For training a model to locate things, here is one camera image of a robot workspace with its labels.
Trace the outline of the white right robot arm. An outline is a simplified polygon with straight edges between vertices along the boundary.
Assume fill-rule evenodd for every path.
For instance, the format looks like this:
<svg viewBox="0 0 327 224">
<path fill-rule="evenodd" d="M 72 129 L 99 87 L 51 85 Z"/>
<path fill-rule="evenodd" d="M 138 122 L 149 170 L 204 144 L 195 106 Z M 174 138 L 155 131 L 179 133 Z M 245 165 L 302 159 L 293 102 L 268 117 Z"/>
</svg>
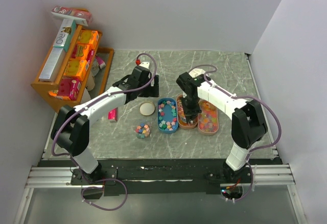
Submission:
<svg viewBox="0 0 327 224">
<path fill-rule="evenodd" d="M 225 161 L 227 167 L 223 170 L 223 176 L 233 183 L 241 177 L 241 168 L 245 166 L 252 146 L 267 133 L 266 120 L 259 102 L 237 98 L 205 78 L 204 74 L 192 77 L 184 72 L 176 80 L 184 93 L 181 102 L 185 119 L 189 122 L 201 113 L 200 100 L 211 103 L 228 116 L 233 146 Z"/>
</svg>

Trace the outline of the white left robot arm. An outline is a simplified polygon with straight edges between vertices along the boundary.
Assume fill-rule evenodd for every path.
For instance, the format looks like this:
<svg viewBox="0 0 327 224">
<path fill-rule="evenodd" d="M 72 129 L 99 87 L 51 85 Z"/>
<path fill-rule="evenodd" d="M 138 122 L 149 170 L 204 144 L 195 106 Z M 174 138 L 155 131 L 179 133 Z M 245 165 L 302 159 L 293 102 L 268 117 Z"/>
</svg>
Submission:
<svg viewBox="0 0 327 224">
<path fill-rule="evenodd" d="M 90 127 L 105 113 L 138 97 L 158 97 L 155 73 L 156 70 L 150 71 L 150 63 L 143 61 L 97 97 L 75 107 L 60 108 L 51 132 L 53 146 L 66 150 L 89 184 L 96 184 L 101 178 L 101 166 L 88 148 Z"/>
</svg>

